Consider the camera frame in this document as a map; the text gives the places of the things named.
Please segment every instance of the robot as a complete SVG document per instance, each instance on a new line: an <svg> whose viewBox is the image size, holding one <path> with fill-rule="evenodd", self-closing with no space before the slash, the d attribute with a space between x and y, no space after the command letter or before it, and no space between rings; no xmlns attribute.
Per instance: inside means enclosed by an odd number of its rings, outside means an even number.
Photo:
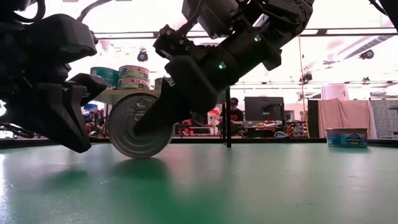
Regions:
<svg viewBox="0 0 398 224"><path fill-rule="evenodd" d="M18 16L33 2L33 19ZM97 40L83 18L57 14L43 19L44 0L0 0L0 100L3 123L40 133L76 152L90 148L80 107L105 88L99 77L78 74L66 81L68 63L96 53ZM146 159L170 142L173 125L212 110L217 96L255 66L281 65L281 47L299 35L311 18L314 0L184 0L187 23L178 30L161 28L156 52L170 62L172 77L162 82L159 97L138 93L120 100L107 120L110 139L126 156ZM397 26L393 0L380 0ZM199 23L217 46L195 45L186 35Z"/></svg>

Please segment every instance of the green table surface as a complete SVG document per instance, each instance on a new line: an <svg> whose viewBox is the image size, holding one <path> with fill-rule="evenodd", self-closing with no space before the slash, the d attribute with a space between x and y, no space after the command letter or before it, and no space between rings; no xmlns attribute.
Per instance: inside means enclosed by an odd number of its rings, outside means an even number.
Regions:
<svg viewBox="0 0 398 224"><path fill-rule="evenodd" d="M171 144L137 161L109 144L0 151L0 223L398 223L398 150Z"/></svg>

